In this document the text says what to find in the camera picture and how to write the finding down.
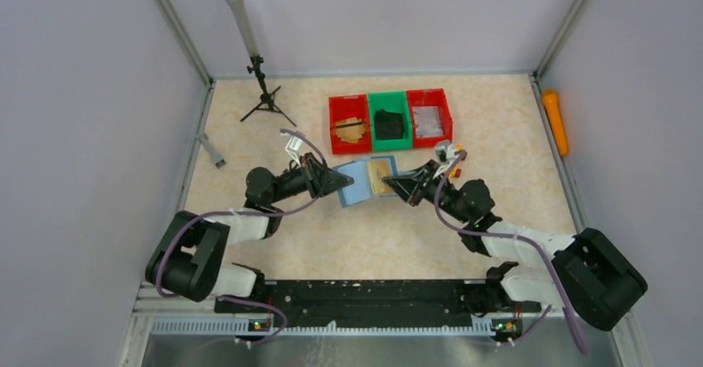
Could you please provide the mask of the blue card holder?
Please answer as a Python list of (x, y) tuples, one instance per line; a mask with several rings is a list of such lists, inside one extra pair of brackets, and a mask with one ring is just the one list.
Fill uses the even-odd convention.
[(364, 201), (371, 200), (374, 198), (397, 197), (396, 193), (394, 193), (394, 195), (392, 196), (373, 196), (371, 194), (366, 163), (371, 159), (381, 158), (388, 158), (393, 162), (394, 174), (392, 176), (399, 174), (396, 166), (395, 157), (392, 155), (364, 157), (335, 166), (333, 168), (334, 171), (353, 177), (355, 181), (353, 185), (347, 186), (338, 192), (342, 208), (357, 205)]

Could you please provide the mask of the gold card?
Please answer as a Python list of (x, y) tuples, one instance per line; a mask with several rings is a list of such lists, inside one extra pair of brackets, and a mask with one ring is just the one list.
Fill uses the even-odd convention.
[(373, 196), (392, 196), (393, 190), (383, 179), (394, 174), (393, 162), (388, 158), (371, 159), (366, 163), (371, 194)]

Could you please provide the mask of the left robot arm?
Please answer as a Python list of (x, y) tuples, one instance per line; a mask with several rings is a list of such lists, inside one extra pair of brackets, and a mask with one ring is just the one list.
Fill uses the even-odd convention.
[(194, 302), (222, 295), (249, 298), (264, 276), (257, 269), (227, 263), (226, 249), (272, 236), (285, 215), (275, 203), (302, 193), (318, 200), (353, 182), (310, 152), (278, 176), (256, 167), (245, 178), (243, 209), (201, 215), (181, 210), (174, 215), (147, 263), (145, 279), (162, 297)]

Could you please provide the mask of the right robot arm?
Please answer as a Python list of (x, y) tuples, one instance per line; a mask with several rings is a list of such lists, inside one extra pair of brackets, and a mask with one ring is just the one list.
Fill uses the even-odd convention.
[(406, 204), (426, 200), (440, 219), (458, 221), (469, 251), (504, 259), (497, 281), (509, 300), (557, 306), (610, 331), (647, 293), (644, 276), (602, 231), (559, 234), (512, 224), (493, 213), (496, 203), (484, 180), (456, 187), (438, 168), (430, 160), (382, 181)]

